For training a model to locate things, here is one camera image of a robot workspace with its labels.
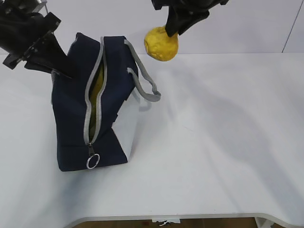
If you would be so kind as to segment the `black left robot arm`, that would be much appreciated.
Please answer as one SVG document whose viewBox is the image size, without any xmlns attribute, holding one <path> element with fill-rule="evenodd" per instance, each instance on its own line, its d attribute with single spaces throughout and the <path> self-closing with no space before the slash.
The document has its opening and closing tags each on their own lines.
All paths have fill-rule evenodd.
<svg viewBox="0 0 304 228">
<path fill-rule="evenodd" d="M 0 47 L 8 55 L 3 64 L 14 69 L 24 61 L 25 68 L 77 77 L 75 63 L 64 53 L 54 31 L 61 20 L 52 12 L 42 15 L 45 0 L 2 0 L 0 2 Z"/>
</svg>

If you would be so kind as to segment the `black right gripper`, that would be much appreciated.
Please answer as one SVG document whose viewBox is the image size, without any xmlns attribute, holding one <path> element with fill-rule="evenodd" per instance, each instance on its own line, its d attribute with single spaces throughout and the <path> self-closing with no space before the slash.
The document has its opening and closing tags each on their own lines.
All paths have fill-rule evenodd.
<svg viewBox="0 0 304 228">
<path fill-rule="evenodd" d="M 182 35 L 191 26 L 206 19 L 211 8 L 228 2 L 229 0 L 152 0 L 155 10 L 168 7 L 165 31 L 169 37 Z"/>
</svg>

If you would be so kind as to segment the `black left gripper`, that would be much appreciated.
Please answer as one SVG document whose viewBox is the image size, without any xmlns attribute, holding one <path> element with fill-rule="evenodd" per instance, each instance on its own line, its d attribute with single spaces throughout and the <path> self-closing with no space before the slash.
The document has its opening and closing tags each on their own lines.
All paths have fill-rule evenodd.
<svg viewBox="0 0 304 228">
<path fill-rule="evenodd" d="M 62 50 L 53 32 L 61 20 L 53 13 L 2 11 L 0 47 L 8 52 L 3 64 L 14 69 L 26 61 L 28 70 L 62 74 L 76 78 L 76 65 Z"/>
</svg>

